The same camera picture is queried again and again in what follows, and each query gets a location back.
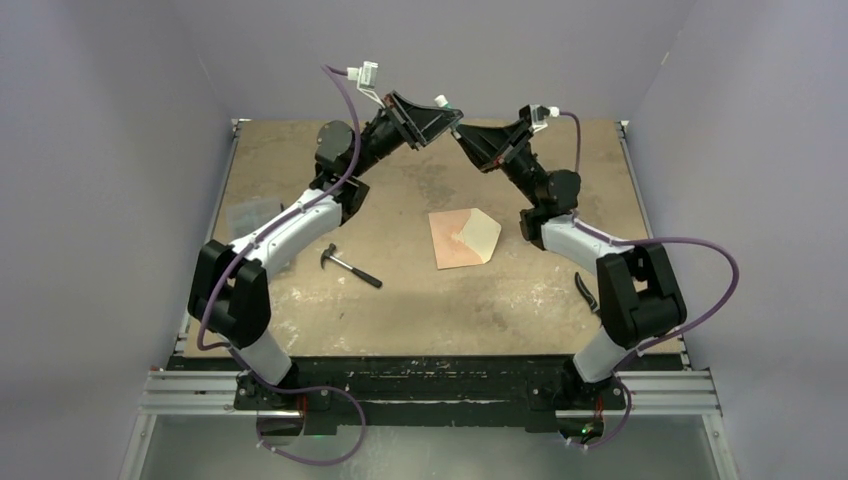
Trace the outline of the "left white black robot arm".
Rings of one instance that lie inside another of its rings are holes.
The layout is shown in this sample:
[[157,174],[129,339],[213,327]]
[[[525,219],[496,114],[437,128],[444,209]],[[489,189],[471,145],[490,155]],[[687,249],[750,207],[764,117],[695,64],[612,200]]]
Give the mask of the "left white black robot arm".
[[464,114],[446,100],[418,105],[392,91],[364,126],[335,120],[316,137],[315,176],[289,207],[257,230],[199,251],[187,312],[224,339],[261,379],[259,395],[272,408],[297,399],[292,359],[269,330],[270,281],[306,247],[350,220],[369,192],[361,176],[403,145],[423,148]]

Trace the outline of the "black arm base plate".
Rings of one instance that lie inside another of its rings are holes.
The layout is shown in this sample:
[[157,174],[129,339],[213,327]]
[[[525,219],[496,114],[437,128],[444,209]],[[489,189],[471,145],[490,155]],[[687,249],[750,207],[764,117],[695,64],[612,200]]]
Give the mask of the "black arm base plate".
[[583,386],[569,355],[297,357],[277,390],[247,373],[234,406],[287,411],[308,435],[374,426],[515,427],[578,436],[626,406],[612,380]]

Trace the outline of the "brown envelope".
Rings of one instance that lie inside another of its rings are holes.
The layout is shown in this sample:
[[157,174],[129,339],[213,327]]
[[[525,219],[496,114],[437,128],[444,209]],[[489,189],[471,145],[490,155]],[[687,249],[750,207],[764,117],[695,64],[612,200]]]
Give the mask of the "brown envelope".
[[438,270],[488,263],[502,231],[478,208],[431,212],[428,221]]

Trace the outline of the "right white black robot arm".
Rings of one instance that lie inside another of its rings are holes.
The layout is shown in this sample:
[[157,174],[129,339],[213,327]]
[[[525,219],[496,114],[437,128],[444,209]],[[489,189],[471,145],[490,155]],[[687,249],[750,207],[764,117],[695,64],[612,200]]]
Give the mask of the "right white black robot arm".
[[561,381],[564,399],[584,407],[629,354],[681,325],[687,311],[665,248],[631,245],[581,221],[579,173],[541,165],[531,139],[557,113],[552,107],[528,105],[511,124],[460,123],[453,136],[480,172],[503,172],[529,201],[519,214],[524,240],[574,262],[596,279],[599,331],[565,364]]

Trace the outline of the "green white glue stick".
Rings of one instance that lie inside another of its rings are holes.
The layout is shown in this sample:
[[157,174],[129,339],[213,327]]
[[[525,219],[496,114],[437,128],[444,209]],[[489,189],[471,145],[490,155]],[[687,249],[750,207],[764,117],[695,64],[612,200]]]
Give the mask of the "green white glue stick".
[[461,120],[462,120],[462,119],[463,119],[463,117],[464,117],[464,113],[463,113],[461,110],[459,110],[459,109],[457,109],[457,108],[453,107],[453,106],[452,106],[452,104],[449,102],[449,100],[448,100],[448,99],[447,99],[444,95],[438,95],[437,97],[435,97],[435,98],[434,98],[434,103],[435,103],[435,104],[436,104],[439,108],[447,109],[447,110],[451,110],[451,111],[453,111],[453,112],[454,112],[454,118],[453,118],[453,120],[451,121],[451,123],[450,123],[450,125],[449,125],[449,130],[450,130],[450,134],[451,134],[451,135],[452,135],[455,139],[460,139],[460,138],[461,138],[461,134],[459,133],[459,131],[457,130],[457,128],[458,128],[458,126],[460,125]]

